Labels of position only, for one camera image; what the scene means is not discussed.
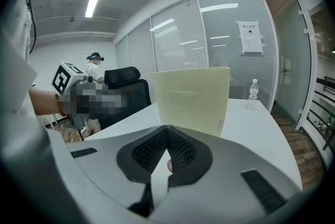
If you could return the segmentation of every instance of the water bottle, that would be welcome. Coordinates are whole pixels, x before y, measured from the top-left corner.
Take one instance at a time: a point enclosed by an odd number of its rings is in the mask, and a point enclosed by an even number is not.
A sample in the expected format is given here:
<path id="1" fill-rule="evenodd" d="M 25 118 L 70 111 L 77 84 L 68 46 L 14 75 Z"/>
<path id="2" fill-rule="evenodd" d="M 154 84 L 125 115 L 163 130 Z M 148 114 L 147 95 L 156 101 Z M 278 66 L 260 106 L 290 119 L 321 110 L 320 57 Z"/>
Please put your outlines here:
<path id="1" fill-rule="evenodd" d="M 254 107 L 256 105 L 257 97 L 258 97 L 257 79 L 253 79 L 252 80 L 252 85 L 251 85 L 250 91 L 249 91 L 249 100 L 248 100 L 248 109 L 249 110 L 254 109 Z"/>

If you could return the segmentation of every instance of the notice on glass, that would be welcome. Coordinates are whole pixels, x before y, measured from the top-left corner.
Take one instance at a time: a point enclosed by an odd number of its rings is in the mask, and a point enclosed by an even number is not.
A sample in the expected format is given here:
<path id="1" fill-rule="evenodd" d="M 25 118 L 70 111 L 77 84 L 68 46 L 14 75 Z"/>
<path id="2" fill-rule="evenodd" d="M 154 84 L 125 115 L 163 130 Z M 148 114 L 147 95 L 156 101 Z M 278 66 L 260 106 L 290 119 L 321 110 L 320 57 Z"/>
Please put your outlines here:
<path id="1" fill-rule="evenodd" d="M 263 53 L 261 37 L 242 36 L 241 41 L 243 53 Z"/>
<path id="2" fill-rule="evenodd" d="M 262 53 L 262 36 L 257 21 L 238 21 L 242 53 Z"/>

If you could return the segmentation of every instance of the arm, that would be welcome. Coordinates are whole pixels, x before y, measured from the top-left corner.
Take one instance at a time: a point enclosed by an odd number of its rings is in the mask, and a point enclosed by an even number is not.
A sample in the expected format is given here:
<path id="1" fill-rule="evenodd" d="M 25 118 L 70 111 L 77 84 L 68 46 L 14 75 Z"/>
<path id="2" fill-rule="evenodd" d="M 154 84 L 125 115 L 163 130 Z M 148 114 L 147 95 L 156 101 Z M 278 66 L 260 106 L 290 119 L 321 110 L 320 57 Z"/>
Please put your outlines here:
<path id="1" fill-rule="evenodd" d="M 100 77 L 99 79 L 96 80 L 99 84 L 105 83 L 105 79 L 103 77 Z"/>
<path id="2" fill-rule="evenodd" d="M 55 92 L 43 91 L 35 87 L 30 88 L 29 96 L 36 115 L 58 114 Z M 63 102 L 59 101 L 61 110 L 64 111 Z"/>

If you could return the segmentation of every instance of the beige laptop lid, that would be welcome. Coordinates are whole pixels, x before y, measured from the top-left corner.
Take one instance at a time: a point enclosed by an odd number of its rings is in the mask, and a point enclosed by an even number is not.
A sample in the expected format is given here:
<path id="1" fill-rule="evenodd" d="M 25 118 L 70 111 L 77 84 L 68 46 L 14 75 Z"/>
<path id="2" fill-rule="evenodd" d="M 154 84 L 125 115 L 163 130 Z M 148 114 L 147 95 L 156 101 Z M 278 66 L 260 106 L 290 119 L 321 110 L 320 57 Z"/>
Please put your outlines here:
<path id="1" fill-rule="evenodd" d="M 229 96 L 227 67 L 153 74 L 163 125 L 221 136 Z"/>

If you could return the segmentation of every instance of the headphones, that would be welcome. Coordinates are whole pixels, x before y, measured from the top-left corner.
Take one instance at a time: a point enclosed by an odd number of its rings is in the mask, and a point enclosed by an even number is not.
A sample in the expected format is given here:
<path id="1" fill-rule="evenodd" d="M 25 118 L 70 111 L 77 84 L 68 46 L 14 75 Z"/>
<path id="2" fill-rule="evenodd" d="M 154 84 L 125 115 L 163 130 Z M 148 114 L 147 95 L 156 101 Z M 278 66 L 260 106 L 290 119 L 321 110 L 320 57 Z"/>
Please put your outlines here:
<path id="1" fill-rule="evenodd" d="M 99 53 L 93 53 L 93 54 L 89 55 L 86 59 L 91 60 L 91 59 L 95 59 L 95 58 L 99 58 L 99 60 L 101 60 L 101 61 L 105 60 L 103 57 L 100 56 Z"/>

